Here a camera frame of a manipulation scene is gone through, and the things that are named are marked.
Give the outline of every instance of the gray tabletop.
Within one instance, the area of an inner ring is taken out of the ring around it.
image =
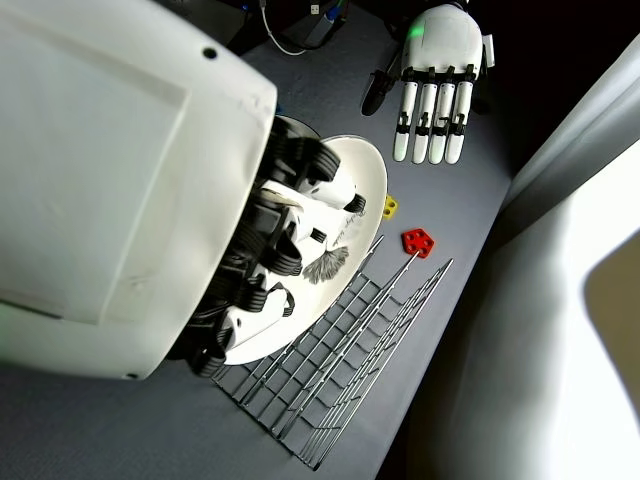
[[[226,395],[182,363],[140,383],[0,369],[0,478],[303,479],[375,477],[429,364],[510,183],[491,116],[471,115],[460,163],[391,159],[400,88],[372,117],[360,115],[369,74],[393,49],[382,22],[355,6],[333,42],[299,57],[265,44],[246,60],[279,90],[284,113],[322,136],[361,135],[382,152],[399,203],[367,267],[384,282],[407,260],[400,233],[436,241],[398,285],[406,297],[449,258],[452,268],[321,468],[291,457]]]

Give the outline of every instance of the wire basket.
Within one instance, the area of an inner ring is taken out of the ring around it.
[[[405,302],[391,296],[412,257],[384,285],[363,273],[309,330],[262,360],[211,376],[233,401],[305,465],[322,464],[453,262]]]

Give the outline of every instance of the yellow toy piece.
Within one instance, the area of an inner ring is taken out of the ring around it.
[[[382,211],[382,218],[385,220],[391,220],[391,217],[396,213],[398,209],[398,202],[391,195],[387,194],[387,199],[384,202],[384,210]]]

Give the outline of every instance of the green led indicator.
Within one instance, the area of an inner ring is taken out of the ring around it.
[[[424,27],[422,25],[416,25],[415,27],[411,27],[409,29],[407,38],[421,37],[422,35],[424,35]]]

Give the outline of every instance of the white robot finger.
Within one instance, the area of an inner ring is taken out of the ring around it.
[[[471,93],[473,91],[473,65],[467,68],[467,78],[458,83],[456,89],[456,103],[451,116],[451,125],[449,128],[449,139],[444,155],[444,161],[453,165],[460,159],[462,153],[462,144],[464,142],[464,131],[469,118],[469,110],[471,109]]]
[[[447,143],[447,130],[451,117],[451,107],[456,87],[453,84],[454,67],[449,67],[447,79],[440,84],[438,89],[438,103],[429,144],[429,162],[438,164],[442,161]]]
[[[435,68],[429,69],[429,78],[422,86],[418,124],[416,125],[416,141],[413,145],[413,163],[424,162],[429,145],[429,129],[433,121],[433,113],[438,96],[438,85],[435,82]]]
[[[416,103],[417,92],[418,84],[416,82],[405,83],[400,117],[398,118],[398,125],[396,126],[396,138],[393,143],[393,159],[396,162],[401,162],[407,155],[409,132],[411,131],[411,117],[413,115],[413,107]]]

